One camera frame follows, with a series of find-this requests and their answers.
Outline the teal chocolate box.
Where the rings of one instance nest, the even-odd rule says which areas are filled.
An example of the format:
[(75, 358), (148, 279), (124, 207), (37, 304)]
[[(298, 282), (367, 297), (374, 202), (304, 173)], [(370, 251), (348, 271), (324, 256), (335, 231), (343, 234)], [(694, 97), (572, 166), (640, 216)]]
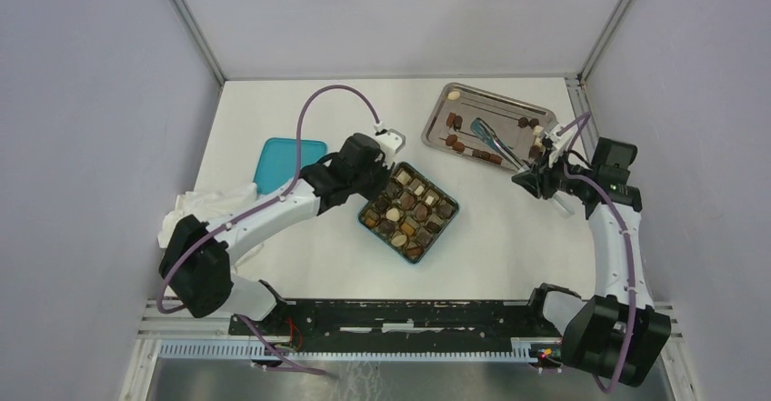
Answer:
[(456, 200), (407, 162), (396, 164), (384, 190), (358, 222), (406, 262), (416, 265), (460, 210)]

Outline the teal box lid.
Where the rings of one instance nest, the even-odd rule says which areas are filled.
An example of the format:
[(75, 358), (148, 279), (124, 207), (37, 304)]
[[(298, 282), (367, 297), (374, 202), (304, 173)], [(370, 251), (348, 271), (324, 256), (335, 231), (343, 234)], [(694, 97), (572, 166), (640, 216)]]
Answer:
[[(327, 154), (327, 144), (319, 140), (301, 140), (301, 166), (310, 165)], [(295, 175), (296, 139), (271, 137), (265, 141), (255, 169), (253, 182), (258, 195), (269, 195)]]

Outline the steel serving tongs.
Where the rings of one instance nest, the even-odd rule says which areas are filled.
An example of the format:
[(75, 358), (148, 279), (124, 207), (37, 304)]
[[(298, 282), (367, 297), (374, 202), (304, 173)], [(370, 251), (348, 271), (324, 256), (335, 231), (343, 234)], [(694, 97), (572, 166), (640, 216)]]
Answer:
[[(531, 176), (531, 166), (524, 160), (517, 157), (513, 151), (501, 140), (490, 124), (482, 118), (475, 118), (470, 125), (472, 133), (483, 143), (492, 148), (496, 153), (502, 156), (508, 163), (514, 166), (516, 173), (513, 178), (519, 176)], [(546, 198), (551, 206), (562, 217), (570, 217), (575, 210), (560, 195), (550, 195)]]

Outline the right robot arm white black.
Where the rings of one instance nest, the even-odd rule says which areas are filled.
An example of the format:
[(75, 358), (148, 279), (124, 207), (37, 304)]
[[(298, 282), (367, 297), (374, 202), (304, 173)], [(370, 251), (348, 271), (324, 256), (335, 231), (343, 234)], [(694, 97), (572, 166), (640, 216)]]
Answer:
[(581, 201), (595, 249), (596, 285), (587, 301), (557, 286), (542, 285), (542, 301), (525, 311), (527, 328), (538, 336), (562, 336), (561, 362), (608, 381), (640, 386), (671, 335), (668, 316), (655, 310), (646, 285), (638, 232), (642, 196), (630, 186), (635, 145), (600, 138), (589, 166), (572, 165), (566, 154), (554, 163), (537, 159), (512, 176), (530, 195), (557, 194)]

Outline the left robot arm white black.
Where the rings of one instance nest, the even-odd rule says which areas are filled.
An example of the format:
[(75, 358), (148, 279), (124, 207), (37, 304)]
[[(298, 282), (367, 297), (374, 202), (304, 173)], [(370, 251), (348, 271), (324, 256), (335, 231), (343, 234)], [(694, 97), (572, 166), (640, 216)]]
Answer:
[(263, 280), (234, 273), (253, 248), (284, 229), (341, 206), (352, 195), (372, 200), (385, 188), (405, 137), (395, 130), (355, 133), (341, 149), (303, 167), (296, 178), (252, 205), (216, 219), (182, 218), (159, 266), (179, 306), (156, 302), (163, 314), (186, 310), (203, 318), (223, 310), (245, 316), (264, 335), (285, 325), (280, 295)]

